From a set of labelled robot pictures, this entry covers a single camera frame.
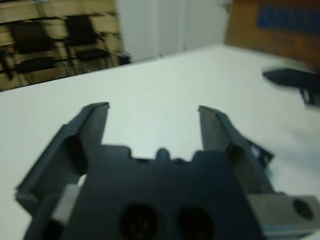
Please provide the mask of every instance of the white table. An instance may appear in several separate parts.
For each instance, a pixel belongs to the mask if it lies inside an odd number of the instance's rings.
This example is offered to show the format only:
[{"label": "white table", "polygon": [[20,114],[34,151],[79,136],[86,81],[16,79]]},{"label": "white table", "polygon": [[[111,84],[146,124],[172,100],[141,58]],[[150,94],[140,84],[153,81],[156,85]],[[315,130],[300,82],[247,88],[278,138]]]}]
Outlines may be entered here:
[{"label": "white table", "polygon": [[23,238],[31,218],[15,202],[15,187],[61,125],[98,102],[110,103],[102,142],[146,158],[165,147],[172,158],[191,159],[202,149],[198,106],[225,112],[275,153],[276,190],[320,199],[320,109],[306,109],[297,90],[262,78],[263,68],[283,65],[220,46],[1,92],[0,239]]}]

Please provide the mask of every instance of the black chair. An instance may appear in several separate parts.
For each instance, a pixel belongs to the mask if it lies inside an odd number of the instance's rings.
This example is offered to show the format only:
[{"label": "black chair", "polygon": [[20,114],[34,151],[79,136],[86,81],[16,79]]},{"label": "black chair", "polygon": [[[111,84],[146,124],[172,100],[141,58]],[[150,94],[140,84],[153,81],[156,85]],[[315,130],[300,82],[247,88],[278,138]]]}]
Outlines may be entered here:
[{"label": "black chair", "polygon": [[[21,55],[55,50],[58,52],[54,40],[48,36],[45,27],[39,21],[20,22],[11,25],[9,29],[14,41],[13,49]],[[60,75],[62,75],[60,65],[54,56],[36,57],[17,63],[15,55],[13,55],[13,60],[16,73],[23,74],[29,83],[32,83],[33,79],[30,81],[27,74],[37,71],[58,68]]]},{"label": "black chair", "polygon": [[[106,60],[106,67],[109,66],[109,60],[112,58],[105,43],[105,33],[96,33],[88,15],[68,16],[65,19],[65,25],[69,37],[66,39],[66,51],[70,59],[70,64],[74,68],[73,57],[69,47],[74,48],[75,59],[81,62],[82,70],[85,71],[83,63],[93,60]],[[96,44],[100,40],[104,49],[97,48]],[[91,46],[90,49],[80,49],[84,46]]]}]

